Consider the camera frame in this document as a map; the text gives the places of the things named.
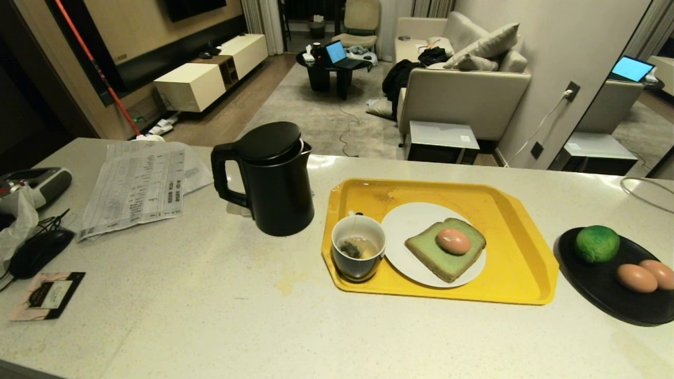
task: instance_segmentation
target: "white plate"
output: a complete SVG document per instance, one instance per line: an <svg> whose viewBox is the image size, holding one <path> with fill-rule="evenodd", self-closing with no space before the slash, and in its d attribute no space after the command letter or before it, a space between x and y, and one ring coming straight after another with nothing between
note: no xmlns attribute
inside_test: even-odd
<svg viewBox="0 0 674 379"><path fill-rule="evenodd" d="M430 271L411 251L405 247L405 240L428 229L429 226L454 217L466 221L463 216L443 206L430 203L407 203L391 210L381 227L386 234L386 258L398 271L423 285L439 288L452 288L464 285L477 278L487 263L487 249L482 251L477 261L454 282L447 283Z"/></svg>

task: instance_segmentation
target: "tv stand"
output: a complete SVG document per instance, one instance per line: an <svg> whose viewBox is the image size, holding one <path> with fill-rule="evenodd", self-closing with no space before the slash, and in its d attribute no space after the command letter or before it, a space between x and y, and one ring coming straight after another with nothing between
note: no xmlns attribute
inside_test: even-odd
<svg viewBox="0 0 674 379"><path fill-rule="evenodd" d="M211 59L195 59L155 79L169 111L202 112L269 56L264 34L237 36Z"/></svg>

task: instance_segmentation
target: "green lime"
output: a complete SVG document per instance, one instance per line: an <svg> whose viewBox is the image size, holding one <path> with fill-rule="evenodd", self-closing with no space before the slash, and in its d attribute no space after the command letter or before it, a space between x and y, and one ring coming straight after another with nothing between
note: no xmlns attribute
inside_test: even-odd
<svg viewBox="0 0 674 379"><path fill-rule="evenodd" d="M590 263L611 260L618 253L620 236L613 229L593 225L580 231L576 237L576 254Z"/></svg>

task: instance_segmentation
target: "kettle handle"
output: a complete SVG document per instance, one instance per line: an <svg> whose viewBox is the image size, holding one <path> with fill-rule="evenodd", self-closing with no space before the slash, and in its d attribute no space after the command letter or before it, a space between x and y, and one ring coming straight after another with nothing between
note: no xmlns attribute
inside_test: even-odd
<svg viewBox="0 0 674 379"><path fill-rule="evenodd" d="M213 180L215 189L218 191L218 195L230 203L242 206L244 208L250 208L246 195L240 192L232 191L227 186L227 172L224 168L224 163L226 161L236 161L239 166L239 170L241 170L241 161L239 155L234 151L234 144L217 145L211 152L211 168L213 170ZM245 186L243 171L241 171L241 180L244 181Z"/></svg>

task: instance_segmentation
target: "teacup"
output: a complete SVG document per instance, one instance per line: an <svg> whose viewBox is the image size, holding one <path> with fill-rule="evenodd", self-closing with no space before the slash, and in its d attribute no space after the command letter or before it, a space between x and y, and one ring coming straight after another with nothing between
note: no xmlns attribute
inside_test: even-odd
<svg viewBox="0 0 674 379"><path fill-rule="evenodd" d="M358 250L353 244L347 244L354 241ZM368 216L355 214L344 217L332 229L332 259L342 276L350 281L370 279L384 258L385 248L386 236L381 224Z"/></svg>

